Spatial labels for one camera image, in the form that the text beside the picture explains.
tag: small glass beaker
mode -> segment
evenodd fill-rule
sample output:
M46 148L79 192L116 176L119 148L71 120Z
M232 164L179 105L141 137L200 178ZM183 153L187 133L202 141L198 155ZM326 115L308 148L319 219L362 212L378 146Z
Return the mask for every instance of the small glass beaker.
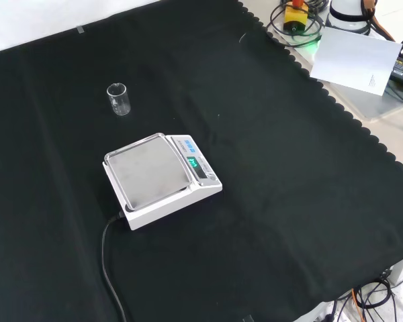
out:
M116 115L125 115L130 112L127 87L121 83L114 83L107 88L110 104Z

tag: orange cable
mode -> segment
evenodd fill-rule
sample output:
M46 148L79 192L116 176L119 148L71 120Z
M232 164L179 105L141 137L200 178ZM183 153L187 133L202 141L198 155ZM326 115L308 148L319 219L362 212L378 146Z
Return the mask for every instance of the orange cable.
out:
M361 322L365 322L365 321L364 321L364 318L363 318L363 315L361 314L360 309L359 309L359 307L358 307L358 305L357 305L357 299L355 298L354 289L352 289L352 299L354 300L355 307L357 308L357 312L358 312L358 314L360 315Z

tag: table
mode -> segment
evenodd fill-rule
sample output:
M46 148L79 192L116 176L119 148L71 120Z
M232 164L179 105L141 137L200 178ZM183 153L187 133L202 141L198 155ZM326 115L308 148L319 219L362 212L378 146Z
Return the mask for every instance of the table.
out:
M165 1L84 30L0 52L0 321L116 319L101 161L155 132L191 134L224 191L114 227L108 264L135 321L293 321L403 258L402 168L237 2ZM127 117L107 102L116 81Z

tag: white wall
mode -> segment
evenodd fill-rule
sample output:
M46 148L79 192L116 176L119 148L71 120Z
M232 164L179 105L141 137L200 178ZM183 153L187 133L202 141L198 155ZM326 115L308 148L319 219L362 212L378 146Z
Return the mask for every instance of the white wall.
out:
M0 50L156 0L0 0Z

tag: black power cable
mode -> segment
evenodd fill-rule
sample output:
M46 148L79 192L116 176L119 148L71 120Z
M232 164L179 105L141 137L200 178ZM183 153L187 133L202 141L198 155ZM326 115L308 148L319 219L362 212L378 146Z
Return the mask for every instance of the black power cable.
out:
M343 303L342 309L341 309L341 311L339 312L339 316L337 317L337 322L340 322L343 309L345 308L345 305L347 304L347 302L348 302L348 300L349 300L350 298L351 298L351 295L349 295L349 296L346 298L345 303Z
M126 314L124 312L124 308L122 307L121 301L118 298L118 295L116 294L115 289L112 286L112 283L110 282L110 279L109 279L109 276L107 275L107 271L106 271L106 267L105 267L105 237L106 237L106 231L107 231L107 228L109 227L109 225L111 223L117 221L120 218L121 217L118 215L118 216L114 216L111 219L109 219L109 221L106 223L105 229L103 230L103 235L101 237L101 269L102 269L103 277L105 278L106 284L109 287L110 292L114 296L115 303L116 303L118 309L120 310L122 322L127 322Z

